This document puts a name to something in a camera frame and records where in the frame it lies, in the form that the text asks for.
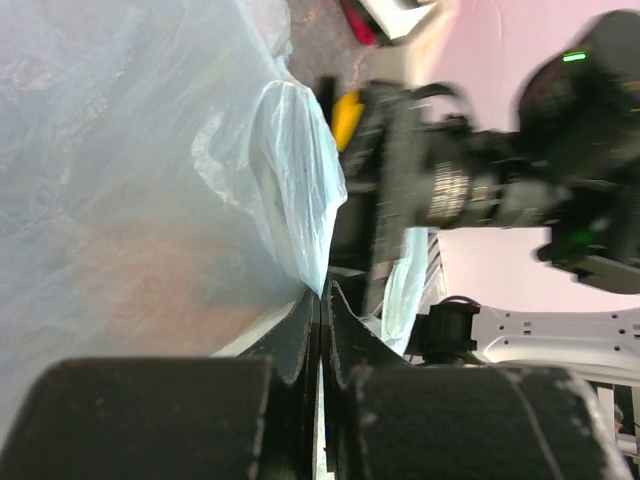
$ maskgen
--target green indicator light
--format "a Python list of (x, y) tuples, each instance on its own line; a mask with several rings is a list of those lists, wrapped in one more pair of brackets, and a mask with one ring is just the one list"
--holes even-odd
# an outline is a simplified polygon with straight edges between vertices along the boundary
[(562, 56), (562, 61), (563, 62), (577, 62), (579, 60), (584, 60), (585, 58), (587, 58), (587, 54), (584, 52), (571, 52), (571, 53), (565, 53)]
[(575, 244), (589, 245), (593, 242), (593, 233), (589, 230), (582, 230), (573, 235), (571, 239)]

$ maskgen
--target translucent plastic sheet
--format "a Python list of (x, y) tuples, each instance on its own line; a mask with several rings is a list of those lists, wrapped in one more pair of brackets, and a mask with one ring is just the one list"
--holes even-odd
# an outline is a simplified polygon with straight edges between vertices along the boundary
[(428, 261), (427, 228), (412, 228), (405, 235), (405, 250), (393, 267), (384, 291), (380, 338), (398, 355), (409, 343), (420, 306)]
[(47, 365), (210, 354), (326, 273), (346, 197), (284, 0), (0, 0), (0, 439)]

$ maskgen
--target pink wall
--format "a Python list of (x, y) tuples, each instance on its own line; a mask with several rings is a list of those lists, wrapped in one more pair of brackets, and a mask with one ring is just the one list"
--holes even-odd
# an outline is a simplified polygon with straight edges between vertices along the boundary
[[(432, 81), (461, 84), (484, 128), (513, 128), (512, 103), (534, 67), (562, 50), (599, 13), (640, 9), (640, 0), (459, 0), (460, 12)], [(523, 311), (606, 311), (640, 307), (573, 283), (532, 260), (544, 230), (470, 230), (441, 234), (449, 294)]]

